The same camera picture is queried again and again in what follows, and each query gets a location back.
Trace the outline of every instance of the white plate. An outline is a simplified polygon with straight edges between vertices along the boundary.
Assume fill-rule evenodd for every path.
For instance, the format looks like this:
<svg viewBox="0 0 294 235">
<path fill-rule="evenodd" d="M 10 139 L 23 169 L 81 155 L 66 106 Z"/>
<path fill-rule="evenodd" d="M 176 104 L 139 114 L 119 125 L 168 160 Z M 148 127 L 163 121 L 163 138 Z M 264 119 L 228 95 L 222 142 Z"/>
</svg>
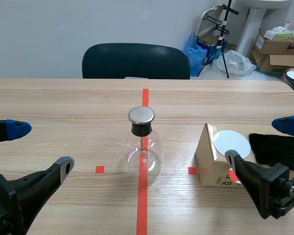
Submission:
<svg viewBox="0 0 294 235">
<path fill-rule="evenodd" d="M 248 140 L 235 131 L 219 131 L 213 137 L 216 150 L 225 156 L 226 151 L 235 150 L 245 159 L 251 152 Z"/>
</svg>

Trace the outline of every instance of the chair backrest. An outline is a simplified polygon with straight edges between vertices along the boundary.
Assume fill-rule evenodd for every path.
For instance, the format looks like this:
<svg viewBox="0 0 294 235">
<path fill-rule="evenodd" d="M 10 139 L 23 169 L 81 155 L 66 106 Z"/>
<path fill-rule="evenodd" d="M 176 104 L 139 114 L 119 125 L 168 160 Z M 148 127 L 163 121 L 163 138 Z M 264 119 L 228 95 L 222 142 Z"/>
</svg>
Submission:
<svg viewBox="0 0 294 235">
<path fill-rule="evenodd" d="M 83 78 L 190 79 L 190 62 L 172 47 L 107 43 L 89 48 L 82 62 Z"/>
</svg>

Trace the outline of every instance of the stainless steel lid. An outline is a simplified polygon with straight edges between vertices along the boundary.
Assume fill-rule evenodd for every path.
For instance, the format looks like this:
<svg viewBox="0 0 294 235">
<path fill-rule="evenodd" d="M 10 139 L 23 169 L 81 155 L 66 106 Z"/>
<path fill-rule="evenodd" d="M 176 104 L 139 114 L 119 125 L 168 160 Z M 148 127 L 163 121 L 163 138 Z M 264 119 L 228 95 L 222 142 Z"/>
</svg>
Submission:
<svg viewBox="0 0 294 235">
<path fill-rule="evenodd" d="M 129 111 L 128 119 L 135 125 L 147 125 L 155 118 L 155 112 L 146 106 L 138 106 Z"/>
</svg>

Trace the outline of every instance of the black sponge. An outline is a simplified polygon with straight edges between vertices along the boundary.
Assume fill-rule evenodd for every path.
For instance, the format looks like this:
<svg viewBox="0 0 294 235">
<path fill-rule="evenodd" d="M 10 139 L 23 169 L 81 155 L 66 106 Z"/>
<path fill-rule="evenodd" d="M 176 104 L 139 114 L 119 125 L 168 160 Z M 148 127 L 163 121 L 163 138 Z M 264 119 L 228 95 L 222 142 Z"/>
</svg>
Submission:
<svg viewBox="0 0 294 235">
<path fill-rule="evenodd" d="M 249 134 L 249 143 L 260 165 L 281 163 L 294 170 L 294 137 Z"/>
</svg>

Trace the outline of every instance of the wood grain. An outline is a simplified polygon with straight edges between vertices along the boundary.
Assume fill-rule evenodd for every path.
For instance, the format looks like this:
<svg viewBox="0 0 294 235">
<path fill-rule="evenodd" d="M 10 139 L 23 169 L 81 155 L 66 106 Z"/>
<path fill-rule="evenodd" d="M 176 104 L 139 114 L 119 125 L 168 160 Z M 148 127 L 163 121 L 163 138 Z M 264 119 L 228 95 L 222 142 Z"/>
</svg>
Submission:
<svg viewBox="0 0 294 235">
<path fill-rule="evenodd" d="M 244 189 L 202 188 L 194 153 L 204 123 L 270 125 L 294 115 L 282 82 L 0 78 L 0 119 L 28 121 L 32 132 L 0 143 L 7 179 L 75 159 L 65 183 L 43 207 L 30 235 L 135 235 L 137 176 L 123 167 L 129 110 L 149 88 L 153 128 L 164 142 L 159 176 L 148 187 L 148 234 L 293 234 L 294 209 L 263 220 Z M 94 174 L 104 165 L 104 174 Z"/>
</svg>

